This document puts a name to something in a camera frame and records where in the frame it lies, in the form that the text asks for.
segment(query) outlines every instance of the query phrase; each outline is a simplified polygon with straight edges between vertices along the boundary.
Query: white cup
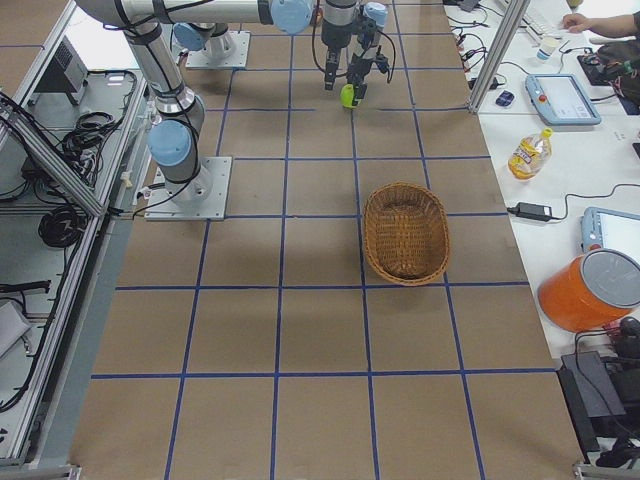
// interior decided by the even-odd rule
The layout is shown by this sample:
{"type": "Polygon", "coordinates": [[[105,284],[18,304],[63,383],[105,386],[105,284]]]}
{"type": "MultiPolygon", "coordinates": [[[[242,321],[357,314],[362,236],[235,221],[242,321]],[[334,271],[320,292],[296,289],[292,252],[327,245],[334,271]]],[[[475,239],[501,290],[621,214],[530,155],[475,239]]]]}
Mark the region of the white cup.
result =
{"type": "Polygon", "coordinates": [[[551,37],[549,35],[545,35],[542,37],[542,41],[540,42],[540,48],[538,49],[538,53],[536,56],[540,60],[549,60],[551,54],[558,48],[560,45],[560,40],[556,37],[551,37]]]}

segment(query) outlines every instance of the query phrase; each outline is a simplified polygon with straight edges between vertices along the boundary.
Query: wicker basket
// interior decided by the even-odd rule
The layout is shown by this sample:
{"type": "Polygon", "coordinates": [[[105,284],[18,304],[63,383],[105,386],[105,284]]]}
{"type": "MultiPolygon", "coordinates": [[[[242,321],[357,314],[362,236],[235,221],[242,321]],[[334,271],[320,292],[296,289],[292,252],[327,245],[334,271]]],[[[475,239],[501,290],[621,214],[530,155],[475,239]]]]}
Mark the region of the wicker basket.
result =
{"type": "Polygon", "coordinates": [[[364,232],[369,265],[390,282],[425,285],[447,268],[447,216],[438,197],[424,187],[398,182],[373,192],[364,232]]]}

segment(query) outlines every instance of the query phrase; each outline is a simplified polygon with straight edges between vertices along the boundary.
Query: orange container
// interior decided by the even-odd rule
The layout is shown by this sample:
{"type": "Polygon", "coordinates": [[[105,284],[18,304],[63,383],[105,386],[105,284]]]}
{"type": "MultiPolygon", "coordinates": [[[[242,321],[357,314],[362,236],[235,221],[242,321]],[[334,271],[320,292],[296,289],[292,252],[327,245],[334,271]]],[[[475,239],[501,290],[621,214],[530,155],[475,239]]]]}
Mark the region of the orange container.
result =
{"type": "Polygon", "coordinates": [[[615,250],[592,250],[540,285],[538,300],[565,330],[601,327],[640,305],[640,265],[615,250]]]}

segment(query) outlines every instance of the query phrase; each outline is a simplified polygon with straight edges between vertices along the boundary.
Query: yellow-green object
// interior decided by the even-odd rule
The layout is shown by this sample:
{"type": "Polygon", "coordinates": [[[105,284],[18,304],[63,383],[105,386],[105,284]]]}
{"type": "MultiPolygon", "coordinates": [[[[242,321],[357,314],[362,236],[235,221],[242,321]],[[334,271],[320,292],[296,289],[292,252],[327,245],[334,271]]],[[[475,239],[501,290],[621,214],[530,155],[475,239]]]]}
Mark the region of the yellow-green object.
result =
{"type": "Polygon", "coordinates": [[[342,90],[340,90],[340,102],[344,108],[356,108],[356,105],[353,104],[353,97],[355,96],[355,91],[353,90],[353,85],[351,83],[347,83],[342,90]]]}

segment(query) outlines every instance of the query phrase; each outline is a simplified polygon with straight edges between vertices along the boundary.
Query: orange juice bottle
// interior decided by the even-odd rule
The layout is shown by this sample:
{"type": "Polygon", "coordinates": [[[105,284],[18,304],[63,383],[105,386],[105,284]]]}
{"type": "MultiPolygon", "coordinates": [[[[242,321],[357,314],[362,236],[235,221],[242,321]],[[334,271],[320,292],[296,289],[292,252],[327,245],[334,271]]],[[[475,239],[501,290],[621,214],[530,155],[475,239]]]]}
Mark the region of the orange juice bottle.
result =
{"type": "Polygon", "coordinates": [[[529,135],[520,141],[509,158],[509,170],[518,180],[527,180],[537,174],[551,157],[553,130],[545,128],[540,133],[529,135]]]}

